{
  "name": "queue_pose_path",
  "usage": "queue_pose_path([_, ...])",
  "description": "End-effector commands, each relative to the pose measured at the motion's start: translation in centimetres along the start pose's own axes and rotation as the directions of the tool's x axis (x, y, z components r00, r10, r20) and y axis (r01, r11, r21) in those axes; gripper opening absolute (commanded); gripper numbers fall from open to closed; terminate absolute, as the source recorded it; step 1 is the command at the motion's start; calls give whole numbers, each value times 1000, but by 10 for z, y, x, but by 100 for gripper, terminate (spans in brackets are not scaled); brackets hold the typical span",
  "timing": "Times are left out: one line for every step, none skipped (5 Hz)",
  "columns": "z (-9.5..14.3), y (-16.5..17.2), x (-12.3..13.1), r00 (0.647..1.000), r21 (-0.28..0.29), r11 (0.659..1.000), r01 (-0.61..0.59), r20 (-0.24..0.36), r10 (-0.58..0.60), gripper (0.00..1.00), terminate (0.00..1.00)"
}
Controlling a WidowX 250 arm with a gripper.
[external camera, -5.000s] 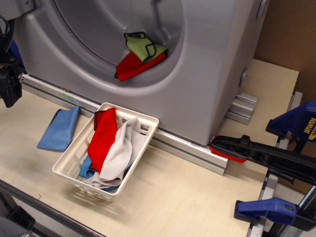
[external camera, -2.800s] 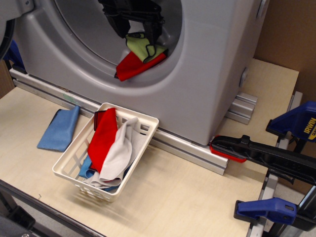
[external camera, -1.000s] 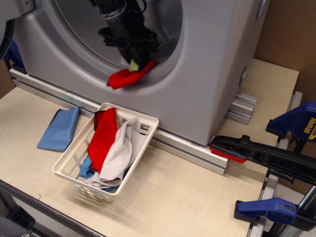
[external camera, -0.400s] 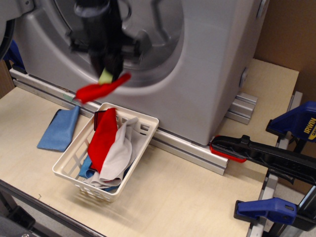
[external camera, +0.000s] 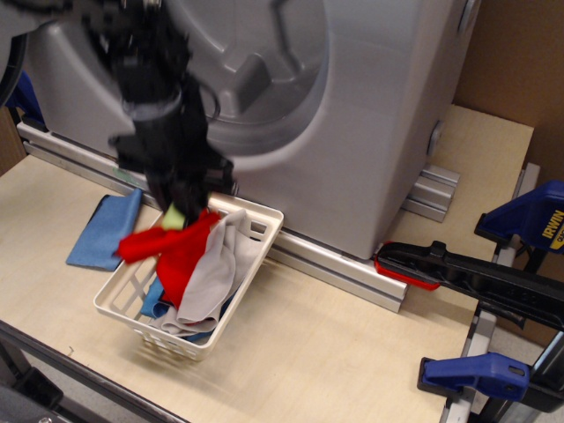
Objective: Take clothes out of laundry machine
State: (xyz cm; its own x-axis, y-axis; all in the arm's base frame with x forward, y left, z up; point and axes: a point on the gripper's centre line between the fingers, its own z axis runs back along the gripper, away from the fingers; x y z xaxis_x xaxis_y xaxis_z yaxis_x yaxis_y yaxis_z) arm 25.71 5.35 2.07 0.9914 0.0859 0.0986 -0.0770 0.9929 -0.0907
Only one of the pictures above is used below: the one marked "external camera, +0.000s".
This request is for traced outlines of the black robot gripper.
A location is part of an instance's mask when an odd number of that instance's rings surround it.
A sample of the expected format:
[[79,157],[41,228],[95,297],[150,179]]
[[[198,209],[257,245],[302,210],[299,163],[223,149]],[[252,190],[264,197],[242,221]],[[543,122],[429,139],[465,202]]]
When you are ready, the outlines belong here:
[[135,133],[110,139],[118,166],[145,174],[162,211],[173,205],[190,225],[207,208],[206,191],[237,193],[233,162],[208,142],[208,116],[198,83],[183,84],[165,100],[125,101],[122,106]]

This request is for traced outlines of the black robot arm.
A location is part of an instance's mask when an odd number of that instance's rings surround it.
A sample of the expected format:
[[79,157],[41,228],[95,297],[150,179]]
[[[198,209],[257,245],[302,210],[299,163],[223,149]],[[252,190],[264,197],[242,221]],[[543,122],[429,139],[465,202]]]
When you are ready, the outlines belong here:
[[233,163],[208,142],[200,82],[189,73],[188,37],[168,1],[66,1],[117,83],[131,135],[111,137],[121,168],[145,175],[162,210],[174,206],[188,223],[213,191],[231,194]]

